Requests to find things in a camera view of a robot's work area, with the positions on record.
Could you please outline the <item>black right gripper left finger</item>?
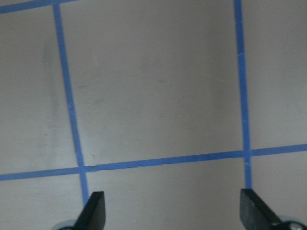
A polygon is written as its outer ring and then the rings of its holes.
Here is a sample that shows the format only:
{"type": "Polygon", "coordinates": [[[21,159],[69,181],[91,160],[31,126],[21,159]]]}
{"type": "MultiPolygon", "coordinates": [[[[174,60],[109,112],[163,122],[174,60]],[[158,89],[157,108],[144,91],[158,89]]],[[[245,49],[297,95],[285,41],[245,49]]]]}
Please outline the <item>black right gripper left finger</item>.
{"type": "Polygon", "coordinates": [[[73,225],[74,230],[103,230],[106,224],[105,194],[93,192],[73,225]]]}

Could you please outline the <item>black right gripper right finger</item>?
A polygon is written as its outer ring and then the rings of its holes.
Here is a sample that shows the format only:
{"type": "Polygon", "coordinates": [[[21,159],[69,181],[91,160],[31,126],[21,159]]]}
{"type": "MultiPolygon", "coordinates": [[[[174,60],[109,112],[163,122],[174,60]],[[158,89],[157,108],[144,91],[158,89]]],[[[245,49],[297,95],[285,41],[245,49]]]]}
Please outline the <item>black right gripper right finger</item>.
{"type": "Polygon", "coordinates": [[[252,189],[240,190],[240,220],[246,230],[281,230],[284,223],[252,189]]]}

